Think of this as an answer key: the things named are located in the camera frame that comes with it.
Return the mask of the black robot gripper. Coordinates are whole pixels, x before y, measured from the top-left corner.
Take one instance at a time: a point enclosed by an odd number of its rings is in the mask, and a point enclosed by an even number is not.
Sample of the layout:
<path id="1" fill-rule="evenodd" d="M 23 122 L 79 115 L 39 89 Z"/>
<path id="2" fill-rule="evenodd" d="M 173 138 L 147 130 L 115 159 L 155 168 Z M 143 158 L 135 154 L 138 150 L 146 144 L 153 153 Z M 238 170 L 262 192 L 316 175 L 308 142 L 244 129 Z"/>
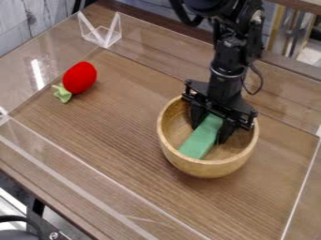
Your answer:
<path id="1" fill-rule="evenodd" d="M 190 104 L 191 128 L 197 129 L 209 114 L 224 120 L 218 130 L 219 144 L 224 144 L 238 128 L 250 130 L 258 112 L 242 97 L 248 67 L 226 70 L 210 68 L 210 80 L 201 82 L 185 81 L 186 90 L 182 94 Z"/>

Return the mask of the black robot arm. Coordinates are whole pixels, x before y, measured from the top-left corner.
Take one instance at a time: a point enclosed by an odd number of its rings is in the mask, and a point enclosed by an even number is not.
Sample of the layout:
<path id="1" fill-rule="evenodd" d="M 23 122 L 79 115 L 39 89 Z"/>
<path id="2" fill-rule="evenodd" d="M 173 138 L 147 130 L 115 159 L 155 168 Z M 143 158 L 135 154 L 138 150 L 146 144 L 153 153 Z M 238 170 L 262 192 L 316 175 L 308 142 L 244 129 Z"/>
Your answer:
<path id="1" fill-rule="evenodd" d="M 262 0 L 170 0 L 181 22 L 195 27 L 207 21 L 213 29 L 214 57 L 210 79 L 186 80 L 182 98 L 190 103 L 191 126 L 198 128 L 209 115 L 222 119 L 218 143 L 240 128 L 250 130 L 258 111 L 244 99 L 245 79 L 264 50 Z"/>

